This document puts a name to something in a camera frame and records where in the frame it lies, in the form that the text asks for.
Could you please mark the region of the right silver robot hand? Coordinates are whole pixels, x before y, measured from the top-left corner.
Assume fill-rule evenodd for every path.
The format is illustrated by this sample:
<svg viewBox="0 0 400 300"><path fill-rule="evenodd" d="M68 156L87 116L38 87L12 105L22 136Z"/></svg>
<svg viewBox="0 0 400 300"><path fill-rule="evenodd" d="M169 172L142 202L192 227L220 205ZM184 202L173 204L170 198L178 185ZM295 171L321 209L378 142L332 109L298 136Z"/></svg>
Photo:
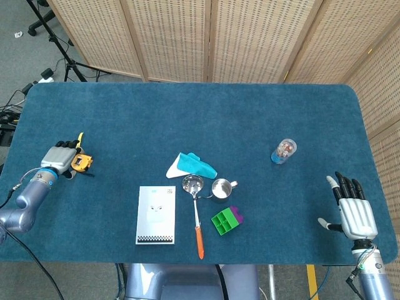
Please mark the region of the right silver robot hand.
<svg viewBox="0 0 400 300"><path fill-rule="evenodd" d="M361 184L339 172L335 172L335 176L336 178L326 176L326 180L334 194L341 223L333 224L321 217L317 219L318 223L328 231L344 233L352 241L372 241L378 235L378 229L372 207L366 200Z"/></svg>

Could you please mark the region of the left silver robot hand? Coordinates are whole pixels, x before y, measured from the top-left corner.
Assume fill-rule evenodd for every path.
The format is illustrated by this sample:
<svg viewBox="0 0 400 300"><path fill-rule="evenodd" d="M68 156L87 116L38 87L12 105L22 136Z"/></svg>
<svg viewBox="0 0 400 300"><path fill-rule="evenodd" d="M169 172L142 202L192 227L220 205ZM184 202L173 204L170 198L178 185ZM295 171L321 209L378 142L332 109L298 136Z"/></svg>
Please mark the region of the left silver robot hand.
<svg viewBox="0 0 400 300"><path fill-rule="evenodd" d="M42 168L52 169L58 176L64 176L71 180L75 175L75 170L70 170L71 163L75 156L81 152L77 147L79 141L58 141L51 147L41 161Z"/></svg>

